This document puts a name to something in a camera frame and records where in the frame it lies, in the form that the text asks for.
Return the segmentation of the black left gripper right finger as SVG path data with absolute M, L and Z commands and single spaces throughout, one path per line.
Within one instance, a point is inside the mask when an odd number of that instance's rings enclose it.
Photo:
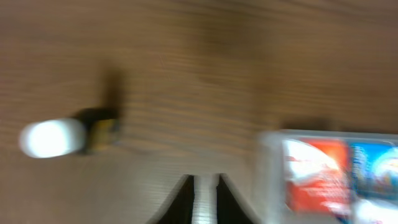
M 229 188 L 226 176 L 218 175 L 216 186 L 217 224 L 254 224 Z

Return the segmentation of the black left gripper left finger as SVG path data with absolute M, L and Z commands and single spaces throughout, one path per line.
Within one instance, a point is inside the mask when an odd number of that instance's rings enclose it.
M 191 224 L 194 202 L 195 176 L 184 175 L 157 212 L 154 224 Z

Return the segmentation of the clear plastic container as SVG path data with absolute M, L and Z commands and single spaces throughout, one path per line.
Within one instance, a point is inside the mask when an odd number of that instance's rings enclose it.
M 349 155 L 349 208 L 347 216 L 324 213 L 297 213 L 287 205 L 287 187 L 284 168 L 284 147 L 286 139 L 319 138 L 339 139 L 345 142 Z M 256 167 L 254 198 L 257 211 L 263 223 L 353 223 L 353 204 L 359 199 L 384 200 L 397 204 L 397 200 L 359 197 L 351 186 L 351 141 L 390 142 L 397 146 L 395 134 L 352 133 L 336 131 L 310 131 L 283 129 L 261 135 Z

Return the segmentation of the red medicine box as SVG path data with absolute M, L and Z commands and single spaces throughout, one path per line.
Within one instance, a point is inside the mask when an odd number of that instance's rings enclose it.
M 349 155 L 339 139 L 286 139 L 287 205 L 297 213 L 347 216 Z

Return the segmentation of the dark bottle white cap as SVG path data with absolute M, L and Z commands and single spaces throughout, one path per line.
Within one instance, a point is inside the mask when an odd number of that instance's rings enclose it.
M 91 154 L 117 139 L 120 118 L 116 108 L 83 109 L 71 117 L 28 124 L 21 131 L 19 145 L 24 154 L 36 159 Z

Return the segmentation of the white Panadol box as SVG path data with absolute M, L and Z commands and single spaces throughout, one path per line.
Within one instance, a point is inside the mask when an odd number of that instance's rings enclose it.
M 359 199 L 353 204 L 353 224 L 397 224 L 397 204 Z

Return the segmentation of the blue Kool Fever box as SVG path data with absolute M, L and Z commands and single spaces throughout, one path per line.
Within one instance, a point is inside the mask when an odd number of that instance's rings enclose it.
M 359 197 L 397 200 L 397 146 L 351 141 L 351 186 Z

